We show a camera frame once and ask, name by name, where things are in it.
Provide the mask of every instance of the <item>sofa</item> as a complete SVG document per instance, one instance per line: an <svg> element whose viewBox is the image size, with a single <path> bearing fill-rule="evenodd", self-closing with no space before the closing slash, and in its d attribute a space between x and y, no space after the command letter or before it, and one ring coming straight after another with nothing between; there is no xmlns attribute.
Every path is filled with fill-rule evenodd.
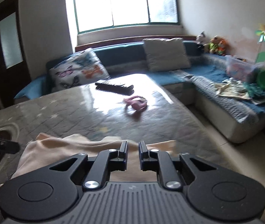
<svg viewBox="0 0 265 224"><path fill-rule="evenodd" d="M202 50L198 48L194 41L183 41L183 43L192 65L190 69L186 70L188 73L202 74L208 77L210 75L214 76L213 73L217 71L217 75L223 75L223 77L217 78L219 82L221 82L222 78L225 78L224 57L203 54ZM190 80L177 76L173 71L150 72L147 66L143 42L95 48L94 52L107 69L111 78L134 73L146 74L157 84L172 93L184 105L195 104L196 108L198 108L230 142L242 143L265 127L265 110L263 108L261 110L262 114L260 114L257 122L253 124L248 122L240 124L231 114L208 97L202 90L198 89ZM71 56L72 55L68 55L47 62L47 73L36 78L21 90L15 96L15 103L35 99L51 93L54 83L49 76L49 70ZM212 72L209 71L211 65L213 66ZM253 111L259 112L259 108L254 106L252 114L254 114Z"/></svg>

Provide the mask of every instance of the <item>round pad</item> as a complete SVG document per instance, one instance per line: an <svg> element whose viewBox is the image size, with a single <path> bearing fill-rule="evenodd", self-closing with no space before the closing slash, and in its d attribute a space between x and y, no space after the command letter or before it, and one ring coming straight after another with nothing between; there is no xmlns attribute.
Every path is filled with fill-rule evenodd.
<svg viewBox="0 0 265 224"><path fill-rule="evenodd" d="M198 172L187 198L203 215L225 222L257 218L265 209L265 188L230 170Z"/></svg>
<svg viewBox="0 0 265 224"><path fill-rule="evenodd" d="M223 182L215 185L212 188L212 193L219 200L227 202L240 201L247 195L245 187L233 182Z"/></svg>
<svg viewBox="0 0 265 224"><path fill-rule="evenodd" d="M78 199L75 184L63 173L40 169L7 181L0 187L1 212L24 222L45 221L63 214Z"/></svg>
<svg viewBox="0 0 265 224"><path fill-rule="evenodd" d="M26 201L42 201L53 193L53 188L44 182L30 182L18 190L18 195Z"/></svg>

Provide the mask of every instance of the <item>white pillow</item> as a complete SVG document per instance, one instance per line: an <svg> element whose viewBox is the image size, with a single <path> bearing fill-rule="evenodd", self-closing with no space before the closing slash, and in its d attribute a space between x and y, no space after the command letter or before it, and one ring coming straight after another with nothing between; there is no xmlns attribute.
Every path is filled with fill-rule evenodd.
<svg viewBox="0 0 265 224"><path fill-rule="evenodd" d="M190 68L182 38L143 39L150 71Z"/></svg>
<svg viewBox="0 0 265 224"><path fill-rule="evenodd" d="M62 61L51 68L49 72L55 83L53 91L93 83L110 77L91 48Z"/></svg>

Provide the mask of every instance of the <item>plush toy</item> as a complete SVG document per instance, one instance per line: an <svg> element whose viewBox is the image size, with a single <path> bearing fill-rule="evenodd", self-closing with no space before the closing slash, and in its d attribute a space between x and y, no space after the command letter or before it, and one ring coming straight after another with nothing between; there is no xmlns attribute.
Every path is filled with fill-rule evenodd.
<svg viewBox="0 0 265 224"><path fill-rule="evenodd" d="M197 44L204 44L205 39L206 39L206 36L205 36L205 34L204 34L204 31L203 31L202 33L200 33L200 34L197 36L196 42L197 42Z"/></svg>
<svg viewBox="0 0 265 224"><path fill-rule="evenodd" d="M204 45L204 52L209 53L209 44Z"/></svg>
<svg viewBox="0 0 265 224"><path fill-rule="evenodd" d="M222 40L220 41L220 43L218 44L218 54L219 55L226 55L226 47L227 47L227 42L226 40Z"/></svg>
<svg viewBox="0 0 265 224"><path fill-rule="evenodd" d="M219 47L219 43L224 40L223 38L219 37L219 36L215 36L213 37L210 41L209 41L209 53L211 54L217 54L218 53L218 47Z"/></svg>

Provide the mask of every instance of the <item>door glass panel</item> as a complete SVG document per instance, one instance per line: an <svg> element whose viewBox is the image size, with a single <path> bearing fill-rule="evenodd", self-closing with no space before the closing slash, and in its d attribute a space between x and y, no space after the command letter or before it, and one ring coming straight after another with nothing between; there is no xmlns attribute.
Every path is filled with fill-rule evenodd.
<svg viewBox="0 0 265 224"><path fill-rule="evenodd" d="M0 41L7 68L23 61L16 25L16 13L12 13L0 21Z"/></svg>

